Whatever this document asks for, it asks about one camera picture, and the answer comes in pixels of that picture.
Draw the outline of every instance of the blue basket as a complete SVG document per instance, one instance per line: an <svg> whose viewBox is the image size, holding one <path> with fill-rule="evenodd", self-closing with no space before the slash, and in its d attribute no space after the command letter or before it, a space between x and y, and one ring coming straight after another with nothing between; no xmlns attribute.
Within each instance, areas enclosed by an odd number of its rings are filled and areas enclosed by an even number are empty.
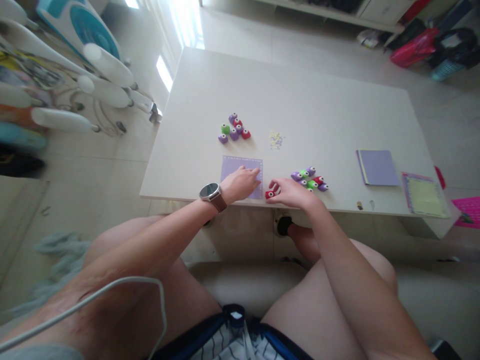
<svg viewBox="0 0 480 360"><path fill-rule="evenodd" d="M465 69L464 65L445 59L431 71L431 78L436 81L443 81L462 69Z"/></svg>

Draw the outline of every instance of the wristwatch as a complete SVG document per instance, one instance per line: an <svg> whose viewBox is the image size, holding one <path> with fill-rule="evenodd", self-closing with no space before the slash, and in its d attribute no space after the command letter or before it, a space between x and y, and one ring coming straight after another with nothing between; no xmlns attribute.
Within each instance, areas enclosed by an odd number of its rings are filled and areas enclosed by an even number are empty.
<svg viewBox="0 0 480 360"><path fill-rule="evenodd" d="M219 213L227 208L227 203L222 197L222 189L216 182L212 182L200 190L200 199L211 202Z"/></svg>

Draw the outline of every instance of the brown watch strap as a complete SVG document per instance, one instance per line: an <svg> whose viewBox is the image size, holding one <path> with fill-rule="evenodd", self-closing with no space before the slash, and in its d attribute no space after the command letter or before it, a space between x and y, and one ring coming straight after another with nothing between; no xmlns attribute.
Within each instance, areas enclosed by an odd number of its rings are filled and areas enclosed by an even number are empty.
<svg viewBox="0 0 480 360"><path fill-rule="evenodd" d="M222 194L218 194L214 198L210 199L210 202L216 207L219 213L227 208L227 203L222 197Z"/></svg>

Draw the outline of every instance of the person's left hand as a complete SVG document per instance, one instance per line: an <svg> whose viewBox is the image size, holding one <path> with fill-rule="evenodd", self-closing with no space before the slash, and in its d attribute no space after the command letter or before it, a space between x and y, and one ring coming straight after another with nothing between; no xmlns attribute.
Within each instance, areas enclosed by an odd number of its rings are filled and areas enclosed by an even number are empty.
<svg viewBox="0 0 480 360"><path fill-rule="evenodd" d="M240 166L237 171L228 175L221 183L221 196L227 205L236 201L246 199L260 185L257 175L260 173L258 167L246 169Z"/></svg>

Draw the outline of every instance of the pink basket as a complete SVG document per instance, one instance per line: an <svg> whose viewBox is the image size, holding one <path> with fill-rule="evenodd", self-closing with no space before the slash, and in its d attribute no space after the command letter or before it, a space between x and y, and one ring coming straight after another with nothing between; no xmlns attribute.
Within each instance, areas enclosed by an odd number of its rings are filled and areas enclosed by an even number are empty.
<svg viewBox="0 0 480 360"><path fill-rule="evenodd" d="M452 200L452 203L461 211L456 226L480 229L480 196Z"/></svg>

